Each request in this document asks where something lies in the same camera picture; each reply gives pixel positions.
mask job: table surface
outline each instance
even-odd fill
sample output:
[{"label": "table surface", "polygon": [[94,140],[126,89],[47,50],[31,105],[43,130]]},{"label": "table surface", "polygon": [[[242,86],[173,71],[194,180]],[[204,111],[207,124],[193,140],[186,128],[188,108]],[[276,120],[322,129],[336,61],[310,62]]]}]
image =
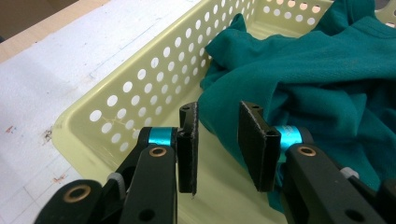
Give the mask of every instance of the table surface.
[{"label": "table surface", "polygon": [[0,224],[32,223],[81,178],[51,143],[51,126],[198,2],[80,0],[0,44]]}]

